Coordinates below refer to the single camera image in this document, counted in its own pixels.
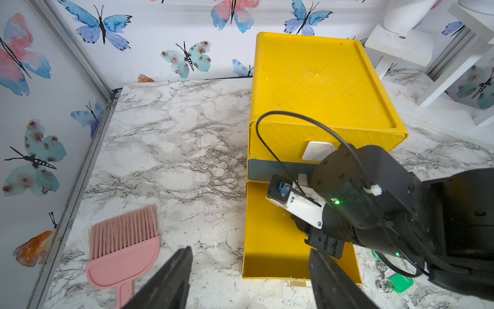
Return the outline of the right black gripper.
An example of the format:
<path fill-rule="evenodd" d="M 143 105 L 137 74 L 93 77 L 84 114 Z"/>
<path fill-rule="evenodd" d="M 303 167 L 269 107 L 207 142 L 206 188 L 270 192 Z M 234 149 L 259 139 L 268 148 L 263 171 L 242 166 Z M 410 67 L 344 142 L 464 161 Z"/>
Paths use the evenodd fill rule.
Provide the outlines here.
<path fill-rule="evenodd" d="M 386 150 L 368 145 L 348 151 L 342 146 L 319 163 L 310 185 L 316 194 L 314 209 L 321 214 L 309 220 L 307 205 L 291 215 L 310 247 L 336 259 L 342 257 L 346 243 L 416 255 L 394 220 L 399 214 L 407 219 L 417 215 L 412 230 L 423 235 L 425 186 Z"/>

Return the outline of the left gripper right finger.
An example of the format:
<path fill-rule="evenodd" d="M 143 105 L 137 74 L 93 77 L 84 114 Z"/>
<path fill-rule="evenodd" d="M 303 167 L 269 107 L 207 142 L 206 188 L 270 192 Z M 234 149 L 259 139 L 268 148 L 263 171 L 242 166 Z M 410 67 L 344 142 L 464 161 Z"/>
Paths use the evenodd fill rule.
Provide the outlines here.
<path fill-rule="evenodd" d="M 378 309 L 327 252 L 312 249 L 308 267 L 318 309 Z"/>

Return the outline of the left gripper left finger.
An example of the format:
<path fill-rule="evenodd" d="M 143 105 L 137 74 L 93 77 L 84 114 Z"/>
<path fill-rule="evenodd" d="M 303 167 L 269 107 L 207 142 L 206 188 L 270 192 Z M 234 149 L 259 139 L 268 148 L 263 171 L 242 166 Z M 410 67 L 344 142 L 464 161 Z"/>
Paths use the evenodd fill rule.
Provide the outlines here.
<path fill-rule="evenodd" d="M 185 308 L 190 288 L 192 262 L 191 247 L 177 250 L 124 306 L 124 309 Z"/>

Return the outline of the green tag key bunch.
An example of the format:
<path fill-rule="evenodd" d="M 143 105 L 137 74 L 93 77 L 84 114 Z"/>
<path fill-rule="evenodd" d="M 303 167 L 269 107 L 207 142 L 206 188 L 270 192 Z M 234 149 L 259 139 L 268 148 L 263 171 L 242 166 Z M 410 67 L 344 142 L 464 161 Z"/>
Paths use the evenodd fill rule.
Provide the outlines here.
<path fill-rule="evenodd" d="M 386 277 L 385 273 L 389 269 L 388 266 L 382 261 L 376 251 L 372 251 L 372 254 L 377 259 L 376 268 L 381 275 L 379 280 L 376 281 L 376 286 L 380 292 L 387 294 L 396 292 L 402 294 L 414 285 L 413 278 L 408 278 L 398 273 Z"/>

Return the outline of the yellow bottom drawer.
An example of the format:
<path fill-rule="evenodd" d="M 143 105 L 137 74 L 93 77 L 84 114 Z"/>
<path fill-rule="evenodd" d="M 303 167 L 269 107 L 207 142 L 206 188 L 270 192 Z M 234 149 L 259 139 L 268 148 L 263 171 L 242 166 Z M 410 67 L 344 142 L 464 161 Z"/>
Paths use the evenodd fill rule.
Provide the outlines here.
<path fill-rule="evenodd" d="M 246 184 L 244 279 L 310 280 L 311 247 L 292 214 L 266 199 L 267 183 Z"/>

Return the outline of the teal drawer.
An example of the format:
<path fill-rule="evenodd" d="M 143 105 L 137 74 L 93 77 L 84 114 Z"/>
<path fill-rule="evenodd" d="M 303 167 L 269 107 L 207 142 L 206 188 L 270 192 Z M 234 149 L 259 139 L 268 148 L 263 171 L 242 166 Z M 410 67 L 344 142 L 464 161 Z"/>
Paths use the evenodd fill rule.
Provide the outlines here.
<path fill-rule="evenodd" d="M 307 181 L 310 181 L 317 168 L 316 164 L 283 162 L 283 165 L 286 169 L 278 161 L 249 159 L 247 162 L 247 180 L 269 183 L 273 175 L 279 175 L 286 179 L 290 179 L 290 175 L 294 179 L 297 179 L 298 175 L 306 175 Z"/>

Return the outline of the yellow plastic drawer cabinet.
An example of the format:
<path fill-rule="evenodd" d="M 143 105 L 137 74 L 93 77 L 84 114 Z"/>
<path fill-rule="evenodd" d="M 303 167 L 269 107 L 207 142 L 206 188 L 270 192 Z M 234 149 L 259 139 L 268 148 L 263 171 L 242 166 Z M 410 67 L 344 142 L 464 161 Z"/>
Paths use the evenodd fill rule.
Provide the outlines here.
<path fill-rule="evenodd" d="M 257 35 L 248 160 L 316 164 L 310 142 L 392 151 L 409 134 L 360 42 Z"/>

